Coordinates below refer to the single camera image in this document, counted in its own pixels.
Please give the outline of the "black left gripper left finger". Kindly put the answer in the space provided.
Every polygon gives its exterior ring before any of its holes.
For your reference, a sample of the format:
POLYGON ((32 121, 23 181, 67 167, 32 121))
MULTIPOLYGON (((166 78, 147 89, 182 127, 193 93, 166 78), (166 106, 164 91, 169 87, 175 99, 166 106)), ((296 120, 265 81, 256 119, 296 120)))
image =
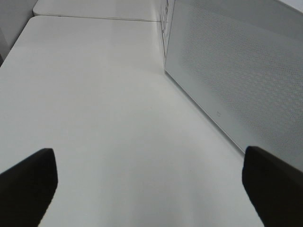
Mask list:
POLYGON ((43 148, 0 175, 0 225, 37 227, 58 185, 52 148, 43 148))

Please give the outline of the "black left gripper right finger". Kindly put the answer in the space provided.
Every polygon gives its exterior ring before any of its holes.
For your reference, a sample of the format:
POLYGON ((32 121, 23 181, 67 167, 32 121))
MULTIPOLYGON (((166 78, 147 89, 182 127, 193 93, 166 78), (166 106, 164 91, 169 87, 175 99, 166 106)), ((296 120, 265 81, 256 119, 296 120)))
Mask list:
POLYGON ((248 146, 242 184, 266 227, 303 225, 303 173, 256 147, 248 146))

